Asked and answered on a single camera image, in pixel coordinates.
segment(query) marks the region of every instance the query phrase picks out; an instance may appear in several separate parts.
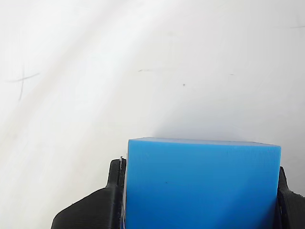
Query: white backdrop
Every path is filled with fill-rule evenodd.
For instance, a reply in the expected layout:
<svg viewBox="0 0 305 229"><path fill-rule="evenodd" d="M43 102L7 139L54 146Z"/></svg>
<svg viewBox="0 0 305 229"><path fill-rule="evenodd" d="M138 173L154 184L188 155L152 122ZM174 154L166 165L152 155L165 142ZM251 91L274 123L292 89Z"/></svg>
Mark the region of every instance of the white backdrop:
<svg viewBox="0 0 305 229"><path fill-rule="evenodd" d="M49 229L143 136L280 145L305 195L304 76L302 0L1 0L0 228Z"/></svg>

